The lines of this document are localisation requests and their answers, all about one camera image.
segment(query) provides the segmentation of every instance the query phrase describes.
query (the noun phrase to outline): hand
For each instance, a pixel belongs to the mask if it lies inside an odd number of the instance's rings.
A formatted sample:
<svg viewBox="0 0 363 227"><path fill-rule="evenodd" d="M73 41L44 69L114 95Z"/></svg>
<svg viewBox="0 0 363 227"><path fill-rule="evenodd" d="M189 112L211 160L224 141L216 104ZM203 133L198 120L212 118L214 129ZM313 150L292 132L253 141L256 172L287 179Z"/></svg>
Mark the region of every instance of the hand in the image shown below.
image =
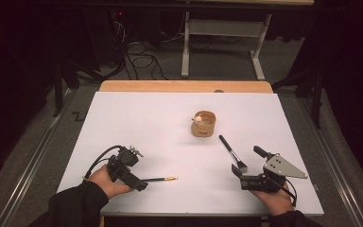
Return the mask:
<svg viewBox="0 0 363 227"><path fill-rule="evenodd" d="M276 193L263 191L251 191L251 193L264 203L272 216L278 216L286 213L287 211L294 210L290 196L282 189Z"/></svg>
<svg viewBox="0 0 363 227"><path fill-rule="evenodd" d="M132 189L125 184L112 182L108 173L107 165L102 166L99 170L94 172L87 181L98 184L98 186L100 186L108 196L108 199L111 199L116 195L132 191Z"/></svg>

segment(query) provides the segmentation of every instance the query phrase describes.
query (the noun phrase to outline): makeup brush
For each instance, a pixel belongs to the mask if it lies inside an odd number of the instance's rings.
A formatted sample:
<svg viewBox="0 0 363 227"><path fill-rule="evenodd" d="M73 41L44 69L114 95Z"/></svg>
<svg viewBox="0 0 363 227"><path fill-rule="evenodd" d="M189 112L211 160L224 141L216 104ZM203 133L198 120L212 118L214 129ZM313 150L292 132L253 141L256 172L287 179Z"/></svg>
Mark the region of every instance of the makeup brush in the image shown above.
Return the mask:
<svg viewBox="0 0 363 227"><path fill-rule="evenodd" d="M219 139L222 141L222 143L225 145L225 147L228 149L228 151L231 153L234 161L237 163L237 167L242 171L242 172L247 172L249 170L249 168L238 158L237 154L235 154L235 152L233 151L233 149L229 146L228 142L226 142L225 138L223 137L223 135L219 135Z"/></svg>

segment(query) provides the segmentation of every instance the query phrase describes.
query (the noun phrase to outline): person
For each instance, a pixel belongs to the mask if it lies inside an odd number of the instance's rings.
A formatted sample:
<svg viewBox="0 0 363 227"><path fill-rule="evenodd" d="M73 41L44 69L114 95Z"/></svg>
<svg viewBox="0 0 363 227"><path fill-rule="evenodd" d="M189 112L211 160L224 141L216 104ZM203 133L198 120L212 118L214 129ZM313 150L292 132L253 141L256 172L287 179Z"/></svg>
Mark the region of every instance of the person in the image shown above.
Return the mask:
<svg viewBox="0 0 363 227"><path fill-rule="evenodd" d="M29 227L94 227L100 225L100 210L111 198L132 191L125 184L113 183L107 166L94 172L79 186L61 191L49 200L48 211ZM315 221L294 211L290 197L283 190L277 193L251 191L269 211L269 227L320 227Z"/></svg>

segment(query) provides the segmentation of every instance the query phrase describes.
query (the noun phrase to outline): brown container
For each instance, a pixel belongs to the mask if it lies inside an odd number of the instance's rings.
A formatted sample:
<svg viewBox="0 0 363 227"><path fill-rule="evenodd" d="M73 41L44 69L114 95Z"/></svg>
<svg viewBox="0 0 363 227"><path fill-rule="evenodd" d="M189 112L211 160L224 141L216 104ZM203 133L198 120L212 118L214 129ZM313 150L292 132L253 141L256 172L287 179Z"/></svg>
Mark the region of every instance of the brown container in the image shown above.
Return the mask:
<svg viewBox="0 0 363 227"><path fill-rule="evenodd" d="M209 137L214 134L216 117L209 111L200 111L194 115L191 132L197 137Z"/></svg>

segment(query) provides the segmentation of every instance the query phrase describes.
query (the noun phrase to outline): black jacket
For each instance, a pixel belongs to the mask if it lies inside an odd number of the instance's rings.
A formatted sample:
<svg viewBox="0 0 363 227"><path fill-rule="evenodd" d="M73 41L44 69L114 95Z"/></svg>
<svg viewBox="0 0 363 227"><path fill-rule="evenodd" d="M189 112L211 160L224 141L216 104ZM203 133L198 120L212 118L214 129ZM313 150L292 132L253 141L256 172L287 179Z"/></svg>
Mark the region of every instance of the black jacket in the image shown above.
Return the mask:
<svg viewBox="0 0 363 227"><path fill-rule="evenodd" d="M108 197L97 184L85 182L52 196L48 211L29 226L97 227L100 223L100 210L108 201ZM320 227L300 211L269 216L268 219L269 227Z"/></svg>

